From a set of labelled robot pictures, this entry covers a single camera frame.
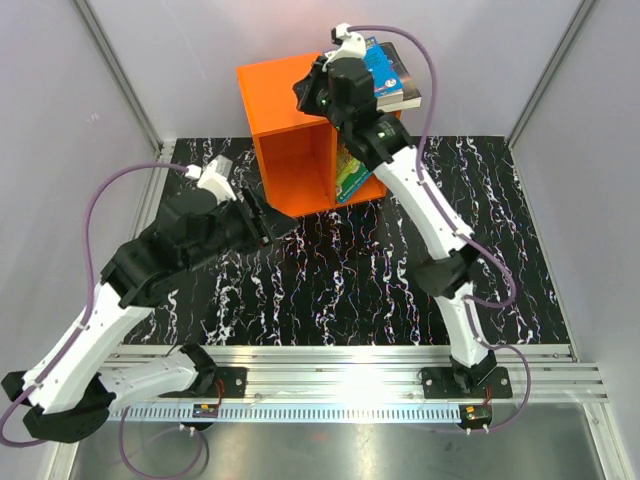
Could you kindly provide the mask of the blue book with round badges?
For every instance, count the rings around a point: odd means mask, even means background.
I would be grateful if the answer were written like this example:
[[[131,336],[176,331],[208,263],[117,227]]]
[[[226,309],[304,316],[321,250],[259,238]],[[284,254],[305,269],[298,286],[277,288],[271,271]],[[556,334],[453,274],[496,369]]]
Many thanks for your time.
[[[402,81],[375,37],[366,39],[364,63],[373,76],[377,105],[383,107],[400,101],[403,96]]]

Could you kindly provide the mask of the A Tale of Two Cities book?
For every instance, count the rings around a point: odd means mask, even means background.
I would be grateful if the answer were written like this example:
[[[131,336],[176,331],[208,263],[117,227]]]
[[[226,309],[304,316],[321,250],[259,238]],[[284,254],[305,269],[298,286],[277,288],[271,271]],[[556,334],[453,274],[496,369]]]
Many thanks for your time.
[[[382,42],[380,46],[402,83],[402,94],[396,92],[390,100],[380,100],[378,108],[383,112],[419,108],[422,103],[422,95],[395,46],[392,42]]]

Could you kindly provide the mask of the lime green spine book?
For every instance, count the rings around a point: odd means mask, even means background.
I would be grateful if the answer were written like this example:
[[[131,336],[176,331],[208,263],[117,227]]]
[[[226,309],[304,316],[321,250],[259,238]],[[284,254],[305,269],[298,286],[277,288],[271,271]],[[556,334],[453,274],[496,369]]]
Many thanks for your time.
[[[336,186],[340,190],[355,185],[368,173],[366,166],[348,151],[342,141],[337,146],[336,167]]]

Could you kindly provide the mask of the cyan cartoon cover book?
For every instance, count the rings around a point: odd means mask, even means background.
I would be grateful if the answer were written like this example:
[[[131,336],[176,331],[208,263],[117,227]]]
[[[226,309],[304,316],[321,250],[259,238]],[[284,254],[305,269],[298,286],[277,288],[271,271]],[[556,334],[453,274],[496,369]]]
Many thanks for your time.
[[[371,173],[364,166],[360,166],[356,171],[352,168],[343,169],[336,179],[336,202],[338,204],[344,204],[364,184],[370,175]]]

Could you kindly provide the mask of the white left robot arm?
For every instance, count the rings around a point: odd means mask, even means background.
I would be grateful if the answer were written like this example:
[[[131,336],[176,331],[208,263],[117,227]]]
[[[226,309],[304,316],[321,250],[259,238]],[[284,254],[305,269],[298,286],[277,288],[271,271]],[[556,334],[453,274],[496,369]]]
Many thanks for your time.
[[[162,201],[155,219],[102,270],[87,270],[79,316],[39,363],[3,378],[11,407],[26,407],[27,447],[76,443],[111,414],[147,399],[198,398],[213,390],[217,365],[193,343],[115,374],[100,368],[184,277],[228,253],[258,252],[298,227],[252,188],[234,189],[220,172],[223,163],[217,157],[206,167],[184,167],[193,186]]]

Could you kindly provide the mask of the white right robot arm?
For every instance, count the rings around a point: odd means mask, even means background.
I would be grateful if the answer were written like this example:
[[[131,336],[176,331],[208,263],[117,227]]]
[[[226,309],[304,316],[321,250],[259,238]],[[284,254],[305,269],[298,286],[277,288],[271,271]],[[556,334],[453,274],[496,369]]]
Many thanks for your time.
[[[300,112],[327,119],[348,152],[399,201],[426,244],[429,257],[416,270],[450,340],[454,388],[465,397],[486,389],[495,356],[481,337],[469,270],[479,256],[474,231],[453,210],[421,164],[401,121],[381,111],[367,68],[366,41],[346,23],[333,28],[336,48],[318,56],[293,91]]]

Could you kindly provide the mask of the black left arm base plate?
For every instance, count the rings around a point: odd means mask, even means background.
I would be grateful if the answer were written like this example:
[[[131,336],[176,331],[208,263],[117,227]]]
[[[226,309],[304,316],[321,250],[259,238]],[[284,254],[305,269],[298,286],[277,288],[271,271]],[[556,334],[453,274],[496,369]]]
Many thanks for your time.
[[[247,376],[247,368],[218,366],[214,373],[199,375],[190,392],[195,398],[213,398],[222,394],[223,399],[242,399],[245,397]]]

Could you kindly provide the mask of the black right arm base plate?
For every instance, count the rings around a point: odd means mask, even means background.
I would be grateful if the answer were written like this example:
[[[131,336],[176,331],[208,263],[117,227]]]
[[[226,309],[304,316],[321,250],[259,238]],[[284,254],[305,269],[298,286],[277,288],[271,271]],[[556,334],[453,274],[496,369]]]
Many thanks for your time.
[[[425,399],[512,399],[513,390],[506,368],[494,368],[484,379],[475,381],[453,367],[424,367],[419,379]]]

